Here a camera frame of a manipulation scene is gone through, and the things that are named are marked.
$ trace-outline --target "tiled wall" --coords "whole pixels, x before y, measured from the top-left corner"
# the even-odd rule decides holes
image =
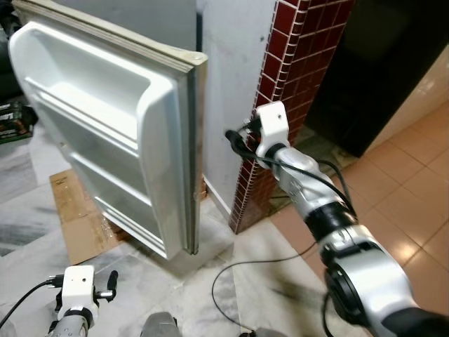
[[[304,123],[354,0],[279,0],[264,55],[254,109],[282,100],[292,142]],[[253,161],[242,163],[229,225],[241,232],[267,214],[276,186]]]

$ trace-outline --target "refrigerator door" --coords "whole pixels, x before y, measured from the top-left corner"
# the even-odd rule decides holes
[[[13,5],[16,77],[103,215],[165,258],[195,254],[206,55],[49,0]]]

